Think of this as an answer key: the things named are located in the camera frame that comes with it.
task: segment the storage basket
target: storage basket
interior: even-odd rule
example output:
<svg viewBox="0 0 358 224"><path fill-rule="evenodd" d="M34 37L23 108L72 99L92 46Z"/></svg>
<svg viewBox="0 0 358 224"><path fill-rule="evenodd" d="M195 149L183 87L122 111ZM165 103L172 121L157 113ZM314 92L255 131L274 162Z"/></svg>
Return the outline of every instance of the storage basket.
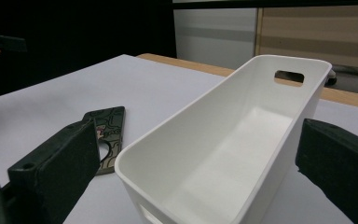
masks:
<svg viewBox="0 0 358 224"><path fill-rule="evenodd" d="M125 148L116 171L145 223L258 223L294 162L331 64L254 57ZM278 71L301 74L300 87Z"/></svg>

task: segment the circular hole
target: circular hole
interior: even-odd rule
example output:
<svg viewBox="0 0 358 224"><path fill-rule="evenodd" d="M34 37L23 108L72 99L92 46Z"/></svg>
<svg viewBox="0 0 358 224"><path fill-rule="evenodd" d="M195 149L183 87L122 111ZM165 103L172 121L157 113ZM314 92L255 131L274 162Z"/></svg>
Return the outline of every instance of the circular hole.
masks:
<svg viewBox="0 0 358 224"><path fill-rule="evenodd" d="M22 166L22 169L24 169L24 170L29 170L29 169L31 169L31 168L33 168L34 167L34 164L33 163L26 163L26 164L24 164L23 166Z"/></svg>
<svg viewBox="0 0 358 224"><path fill-rule="evenodd" d="M104 159L109 153L109 145L104 141L98 141L98 149L100 149L100 158Z"/></svg>

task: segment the white table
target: white table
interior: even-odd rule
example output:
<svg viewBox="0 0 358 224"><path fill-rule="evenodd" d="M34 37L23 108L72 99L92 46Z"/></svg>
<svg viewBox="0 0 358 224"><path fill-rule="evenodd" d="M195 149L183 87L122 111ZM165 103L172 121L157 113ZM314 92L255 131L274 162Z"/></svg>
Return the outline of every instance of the white table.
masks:
<svg viewBox="0 0 358 224"><path fill-rule="evenodd" d="M223 79L122 55L0 96L0 185L8 182L8 167L88 111L124 105L126 147ZM358 107L321 100L314 118L358 135ZM139 224L141 219L111 174L89 183L65 223ZM264 223L351 222L293 165Z"/></svg>

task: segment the dark backdrop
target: dark backdrop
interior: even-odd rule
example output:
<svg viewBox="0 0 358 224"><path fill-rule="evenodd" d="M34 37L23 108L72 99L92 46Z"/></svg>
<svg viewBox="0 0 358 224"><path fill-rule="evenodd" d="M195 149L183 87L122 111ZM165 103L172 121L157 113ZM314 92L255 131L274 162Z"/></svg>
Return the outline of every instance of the dark backdrop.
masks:
<svg viewBox="0 0 358 224"><path fill-rule="evenodd" d="M28 48L0 54L0 95L121 54L176 57L172 1L122 2L0 0L0 35Z"/></svg>

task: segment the white plastic bin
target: white plastic bin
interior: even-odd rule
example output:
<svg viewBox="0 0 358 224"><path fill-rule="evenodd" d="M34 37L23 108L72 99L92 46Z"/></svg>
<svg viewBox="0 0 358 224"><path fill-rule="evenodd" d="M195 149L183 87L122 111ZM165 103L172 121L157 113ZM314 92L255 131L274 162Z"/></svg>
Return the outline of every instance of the white plastic bin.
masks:
<svg viewBox="0 0 358 224"><path fill-rule="evenodd" d="M116 171L145 223L258 223L296 157L331 64L254 57L125 148ZM279 84L277 71L304 76Z"/></svg>

